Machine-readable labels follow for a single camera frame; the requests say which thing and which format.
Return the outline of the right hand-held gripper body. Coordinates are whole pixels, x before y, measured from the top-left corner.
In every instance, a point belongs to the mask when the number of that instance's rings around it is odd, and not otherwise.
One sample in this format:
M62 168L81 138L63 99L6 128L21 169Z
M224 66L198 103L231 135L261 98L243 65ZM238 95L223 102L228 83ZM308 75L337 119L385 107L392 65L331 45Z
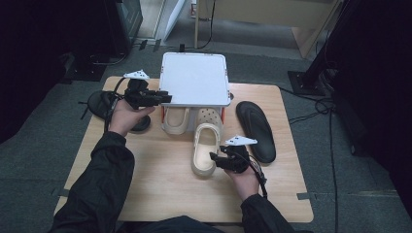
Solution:
M234 136L220 146L225 157L219 158L219 167L235 173L243 173L250 165L250 156L247 145L255 145L258 141L244 136Z

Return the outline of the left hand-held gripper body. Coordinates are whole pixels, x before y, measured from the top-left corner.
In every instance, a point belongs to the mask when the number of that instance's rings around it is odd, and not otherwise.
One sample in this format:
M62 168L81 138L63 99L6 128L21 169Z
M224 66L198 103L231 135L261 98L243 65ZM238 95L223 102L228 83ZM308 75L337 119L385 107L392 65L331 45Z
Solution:
M148 79L143 70L126 73L123 75L129 79L127 89L124 91L125 101L135 110L140 107L151 107L154 102L148 96Z

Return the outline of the cream clog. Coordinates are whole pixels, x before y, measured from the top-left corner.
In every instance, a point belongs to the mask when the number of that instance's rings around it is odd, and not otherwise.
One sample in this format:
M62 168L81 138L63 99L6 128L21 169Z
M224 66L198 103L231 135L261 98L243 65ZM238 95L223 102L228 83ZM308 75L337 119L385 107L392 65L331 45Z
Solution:
M165 109L162 128L167 134L181 135L189 124L189 108L169 107Z
M195 124L191 169L197 176L209 177L216 169L210 153L218 152L223 134L220 112L214 108L199 109Z

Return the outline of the black slipper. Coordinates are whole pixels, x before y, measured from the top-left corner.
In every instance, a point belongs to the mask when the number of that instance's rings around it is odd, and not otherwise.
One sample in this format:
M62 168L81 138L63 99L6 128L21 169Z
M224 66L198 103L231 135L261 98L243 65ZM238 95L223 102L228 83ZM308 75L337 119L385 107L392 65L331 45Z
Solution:
M236 115L245 136L257 140L251 145L254 157L261 163L271 163L276 158L276 147L271 126L263 110L255 103L241 101L236 106Z
M95 91L88 100L88 109L97 117L103 120L109 120L114 109L113 104L118 97L112 91ZM132 129L132 132L143 132L149 128L151 119L144 116Z

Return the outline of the white shoe rack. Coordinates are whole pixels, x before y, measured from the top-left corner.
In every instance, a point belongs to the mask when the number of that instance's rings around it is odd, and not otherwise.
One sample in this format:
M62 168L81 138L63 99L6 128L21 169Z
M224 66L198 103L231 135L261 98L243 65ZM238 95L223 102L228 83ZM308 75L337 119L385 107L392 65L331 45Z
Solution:
M167 52L162 57L159 89L172 96L162 104L162 123L165 109L189 108L191 131L195 110L215 108L224 119L224 109L230 105L230 91L225 57L221 54Z

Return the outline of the person's right hand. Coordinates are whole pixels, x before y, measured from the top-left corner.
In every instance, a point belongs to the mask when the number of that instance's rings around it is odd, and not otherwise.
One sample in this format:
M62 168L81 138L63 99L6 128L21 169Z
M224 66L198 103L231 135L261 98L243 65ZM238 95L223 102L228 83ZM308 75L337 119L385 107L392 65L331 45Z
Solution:
M234 182L236 191L242 201L245 201L252 195L258 194L258 178L251 167L243 173L235 173L229 170L225 170L225 172Z

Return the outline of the person's left hand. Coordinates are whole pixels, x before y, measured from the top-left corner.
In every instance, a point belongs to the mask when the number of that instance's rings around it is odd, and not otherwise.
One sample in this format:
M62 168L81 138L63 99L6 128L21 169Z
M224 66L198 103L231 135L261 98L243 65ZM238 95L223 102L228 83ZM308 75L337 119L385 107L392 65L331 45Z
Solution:
M108 130L125 137L136 124L154 110L155 107L134 110L125 100L120 100L114 108Z

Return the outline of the black floor plate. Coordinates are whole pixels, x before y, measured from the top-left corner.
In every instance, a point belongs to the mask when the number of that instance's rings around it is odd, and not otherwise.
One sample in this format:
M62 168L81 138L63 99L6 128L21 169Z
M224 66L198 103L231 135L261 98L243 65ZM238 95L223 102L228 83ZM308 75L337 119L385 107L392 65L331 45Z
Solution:
M74 54L73 60L64 76L69 81L99 82L106 70L99 56Z

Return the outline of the black cabinet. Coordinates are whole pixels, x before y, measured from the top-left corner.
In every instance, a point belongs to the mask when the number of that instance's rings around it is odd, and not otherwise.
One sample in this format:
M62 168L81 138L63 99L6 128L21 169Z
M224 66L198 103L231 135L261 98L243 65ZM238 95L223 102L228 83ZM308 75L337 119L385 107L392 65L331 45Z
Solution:
M140 0L104 0L116 54L129 54L143 21Z

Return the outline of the person's dark torso clothing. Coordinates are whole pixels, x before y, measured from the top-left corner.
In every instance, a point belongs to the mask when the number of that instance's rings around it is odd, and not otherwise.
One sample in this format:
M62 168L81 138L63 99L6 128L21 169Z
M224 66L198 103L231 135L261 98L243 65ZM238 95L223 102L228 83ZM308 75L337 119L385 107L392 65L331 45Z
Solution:
M156 222L126 221L116 233L224 233L188 216L176 216Z

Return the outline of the white board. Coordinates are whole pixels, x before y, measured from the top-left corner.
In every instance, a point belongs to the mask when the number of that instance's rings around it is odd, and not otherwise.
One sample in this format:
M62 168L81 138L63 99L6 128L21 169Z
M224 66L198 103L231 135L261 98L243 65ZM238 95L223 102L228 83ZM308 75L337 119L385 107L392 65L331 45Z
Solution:
M178 21L178 18L180 16L181 12L182 12L182 9L185 6L185 3L186 3L186 0L178 0L177 4L175 5L175 7L174 7L174 9L173 9L168 21L167 21L167 25L166 25L166 28L165 28L165 34L163 36L164 41L166 41L169 38L174 26L176 25L176 23Z

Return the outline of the black stand base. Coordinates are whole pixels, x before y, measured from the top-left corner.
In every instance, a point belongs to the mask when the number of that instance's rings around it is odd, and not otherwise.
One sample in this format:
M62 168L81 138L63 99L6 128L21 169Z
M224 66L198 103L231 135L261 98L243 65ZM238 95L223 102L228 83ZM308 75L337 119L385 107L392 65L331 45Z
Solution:
M305 72L289 71L288 77L295 94L325 96L325 91L318 78L307 75Z

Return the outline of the light wooden furniture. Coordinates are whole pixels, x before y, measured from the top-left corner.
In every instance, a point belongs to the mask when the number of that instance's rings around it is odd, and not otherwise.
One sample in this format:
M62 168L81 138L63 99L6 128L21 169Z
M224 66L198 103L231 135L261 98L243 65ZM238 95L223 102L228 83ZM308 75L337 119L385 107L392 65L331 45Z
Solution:
M343 0L196 0L194 46L201 18L288 26L307 58Z

